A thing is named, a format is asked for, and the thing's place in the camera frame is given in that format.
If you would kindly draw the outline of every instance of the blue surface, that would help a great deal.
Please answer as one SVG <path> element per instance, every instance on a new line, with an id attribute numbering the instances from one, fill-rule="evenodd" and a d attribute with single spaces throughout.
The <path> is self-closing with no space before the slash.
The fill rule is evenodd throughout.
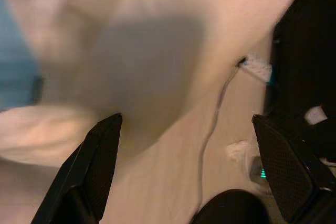
<path id="1" fill-rule="evenodd" d="M 6 0 L 0 0 L 0 110 L 32 105 L 37 61 Z"/>

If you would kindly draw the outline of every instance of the white cable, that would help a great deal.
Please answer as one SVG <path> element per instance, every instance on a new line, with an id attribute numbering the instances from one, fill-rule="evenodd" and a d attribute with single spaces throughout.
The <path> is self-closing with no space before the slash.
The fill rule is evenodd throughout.
<path id="1" fill-rule="evenodd" d="M 216 108 L 215 108 L 215 113 L 213 116 L 213 120 L 209 129 L 209 132 L 207 133 L 204 143 L 202 145 L 201 148 L 201 152 L 200 152 L 200 157 L 198 158 L 198 204 L 197 204 L 197 208 L 196 208 L 196 213 L 194 214 L 192 220 L 190 223 L 193 222 L 195 216 L 198 214 L 198 212 L 201 210 L 202 208 L 202 201 L 203 201 L 203 168 L 204 168 L 204 154 L 206 151 L 206 148 L 208 146 L 208 143 L 210 141 L 210 138 L 212 137 L 217 123 L 218 123 L 218 116 L 219 116 L 219 111 L 220 108 L 222 107 L 222 103 L 223 103 L 223 98 L 224 95 L 226 93 L 227 87 L 230 84 L 230 82 L 232 81 L 232 79 L 235 77 L 236 73 L 238 72 L 239 69 L 239 65 L 235 66 L 235 69 L 232 71 L 231 75 L 229 76 L 229 78 L 226 80 L 226 82 L 224 83 L 219 96 L 217 98 L 217 104 L 216 104 Z"/>

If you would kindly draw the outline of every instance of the black object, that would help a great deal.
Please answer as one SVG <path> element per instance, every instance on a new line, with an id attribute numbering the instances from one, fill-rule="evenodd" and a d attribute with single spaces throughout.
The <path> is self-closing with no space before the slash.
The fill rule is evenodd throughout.
<path id="1" fill-rule="evenodd" d="M 265 115 L 256 115 L 266 177 L 289 223 L 336 223 L 336 179 L 320 158 L 336 157 L 336 0 L 295 0 L 276 26 Z M 320 106 L 327 119 L 310 125 Z"/>
<path id="2" fill-rule="evenodd" d="M 97 224 L 116 165 L 121 114 L 100 121 L 63 163 L 32 224 Z"/>
<path id="3" fill-rule="evenodd" d="M 261 201 L 251 193 L 233 189 L 210 200 L 192 224 L 269 224 Z"/>

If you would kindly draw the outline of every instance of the white tag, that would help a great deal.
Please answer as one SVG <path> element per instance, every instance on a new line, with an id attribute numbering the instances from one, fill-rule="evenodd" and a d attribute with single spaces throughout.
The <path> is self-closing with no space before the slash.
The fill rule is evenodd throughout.
<path id="1" fill-rule="evenodd" d="M 319 122 L 328 119 L 321 106 L 312 107 L 310 110 L 306 112 L 304 118 L 311 125 L 315 125 Z"/>

